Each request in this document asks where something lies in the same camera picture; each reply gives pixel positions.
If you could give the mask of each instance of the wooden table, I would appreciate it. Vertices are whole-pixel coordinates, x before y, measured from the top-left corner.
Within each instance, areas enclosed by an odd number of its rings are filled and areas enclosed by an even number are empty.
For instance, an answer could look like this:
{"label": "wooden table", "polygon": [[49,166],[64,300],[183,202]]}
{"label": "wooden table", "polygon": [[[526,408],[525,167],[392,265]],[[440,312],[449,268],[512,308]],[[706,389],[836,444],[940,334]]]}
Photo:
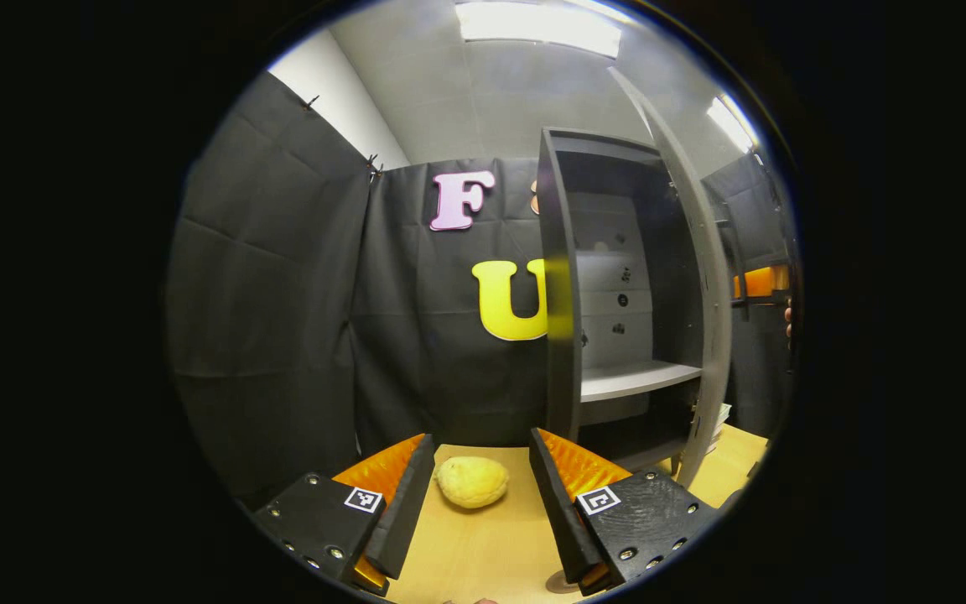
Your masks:
{"label": "wooden table", "polygon": [[[689,489],[717,506],[743,487],[766,450],[766,439],[725,425]],[[450,456],[485,456],[509,470],[509,490],[479,509],[446,501],[437,482],[427,489],[402,578],[390,581],[387,599],[402,604],[560,604],[582,601],[579,590],[552,593],[547,580],[561,570],[557,546],[524,448],[441,445],[434,467]],[[668,460],[660,464],[668,471]]]}

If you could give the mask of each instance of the lemon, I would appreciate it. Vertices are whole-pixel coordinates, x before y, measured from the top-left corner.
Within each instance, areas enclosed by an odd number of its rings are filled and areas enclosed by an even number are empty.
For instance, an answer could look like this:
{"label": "lemon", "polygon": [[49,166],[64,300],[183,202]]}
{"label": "lemon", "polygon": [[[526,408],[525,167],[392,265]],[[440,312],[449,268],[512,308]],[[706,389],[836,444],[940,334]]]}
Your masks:
{"label": "lemon", "polygon": [[506,494],[509,471],[484,456],[451,456],[439,467],[438,487],[461,508],[483,508]]}

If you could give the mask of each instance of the white wall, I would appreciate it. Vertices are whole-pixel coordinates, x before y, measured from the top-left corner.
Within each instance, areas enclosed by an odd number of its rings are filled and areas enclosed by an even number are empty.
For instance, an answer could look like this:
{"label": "white wall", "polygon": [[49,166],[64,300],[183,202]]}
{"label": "white wall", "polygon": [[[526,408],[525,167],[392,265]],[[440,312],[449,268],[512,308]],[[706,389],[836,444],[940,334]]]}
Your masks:
{"label": "white wall", "polygon": [[267,71],[305,101],[319,95],[312,108],[364,157],[379,154],[376,165],[394,169],[409,164],[402,146],[329,30],[312,35]]}

